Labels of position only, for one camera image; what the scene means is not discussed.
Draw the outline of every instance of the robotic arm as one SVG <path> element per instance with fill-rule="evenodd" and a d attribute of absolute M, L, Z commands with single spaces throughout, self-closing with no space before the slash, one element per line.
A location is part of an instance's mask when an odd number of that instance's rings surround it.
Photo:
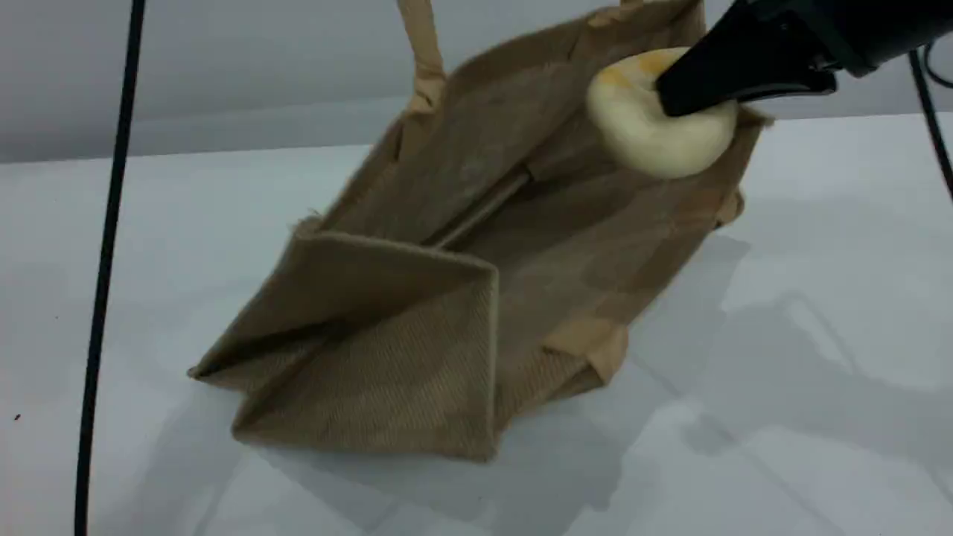
<path fill-rule="evenodd" d="M 735 0 L 656 90 L 670 116 L 727 100 L 830 94 L 834 72 L 865 76 L 950 31 L 953 0 Z"/>

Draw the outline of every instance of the gray wall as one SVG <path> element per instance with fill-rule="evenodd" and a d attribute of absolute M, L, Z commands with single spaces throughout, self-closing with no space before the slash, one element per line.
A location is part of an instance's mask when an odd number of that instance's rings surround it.
<path fill-rule="evenodd" d="M 611 0 L 433 0 L 448 67 Z M 709 21 L 730 0 L 709 0 Z M 129 0 L 0 2 L 0 160 L 107 155 Z M 953 39 L 937 48 L 953 73 Z M 370 143 L 403 106 L 411 61 L 393 1 L 150 0 L 136 154 Z M 953 92 L 935 91 L 953 110 Z M 840 93 L 766 103 L 780 117 L 910 113 L 895 61 Z"/>

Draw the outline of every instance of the jute bag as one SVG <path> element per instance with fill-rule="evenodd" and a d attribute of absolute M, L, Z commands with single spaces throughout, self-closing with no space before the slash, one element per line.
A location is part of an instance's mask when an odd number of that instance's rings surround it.
<path fill-rule="evenodd" d="M 401 0 L 407 110 L 193 378 L 248 393 L 239 440 L 493 457 L 517 415 L 603 386 L 627 325 L 715 227 L 763 120 L 660 181 L 604 152 L 583 97 L 623 57 L 687 46 L 698 0 L 632 1 L 529 33 L 449 77 L 426 0 Z"/>

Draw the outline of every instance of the white table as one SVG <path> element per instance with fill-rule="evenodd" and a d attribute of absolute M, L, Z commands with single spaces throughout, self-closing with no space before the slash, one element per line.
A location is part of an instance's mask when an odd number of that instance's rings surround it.
<path fill-rule="evenodd" d="M 235 395 L 185 376 L 366 151 L 130 161 L 92 534 L 953 532 L 953 205 L 921 117 L 767 132 L 747 213 L 633 327 L 614 383 L 486 466 L 248 447 Z M 4 536 L 71 530 L 108 169 L 0 166 Z"/>

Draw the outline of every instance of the folded fabric flap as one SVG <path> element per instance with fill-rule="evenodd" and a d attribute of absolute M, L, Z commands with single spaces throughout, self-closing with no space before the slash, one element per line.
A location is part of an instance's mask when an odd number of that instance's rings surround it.
<path fill-rule="evenodd" d="M 605 382 L 599 376 L 596 369 L 591 366 L 585 366 L 578 373 L 559 385 L 557 389 L 549 394 L 547 402 L 561 401 L 578 395 L 595 391 L 605 386 Z"/>
<path fill-rule="evenodd" d="M 542 342 L 544 348 L 586 360 L 603 383 L 622 366 L 628 344 L 628 326 L 596 317 L 567 320 Z"/>
<path fill-rule="evenodd" d="M 449 290 L 330 338 L 291 374 L 252 393 L 233 424 L 235 436 L 335 450 L 491 457 L 497 273 L 472 266 L 456 271 Z"/>
<path fill-rule="evenodd" d="M 494 398 L 497 435 L 502 434 L 514 418 L 553 400 L 558 391 L 580 378 L 587 370 L 592 370 L 592 367 L 584 358 L 539 344 L 518 359 L 512 359 L 511 356 L 505 370 L 497 368 Z"/>
<path fill-rule="evenodd" d="M 245 363 L 251 368 L 227 375 L 235 388 L 259 385 L 279 370 L 250 361 L 285 362 L 319 343 L 329 326 L 360 325 L 396 314 L 455 290 L 495 268 L 461 255 L 410 244 L 331 232 L 312 232 L 310 221 L 295 231 L 273 273 L 209 353 L 190 374 L 215 382 L 214 375 Z"/>

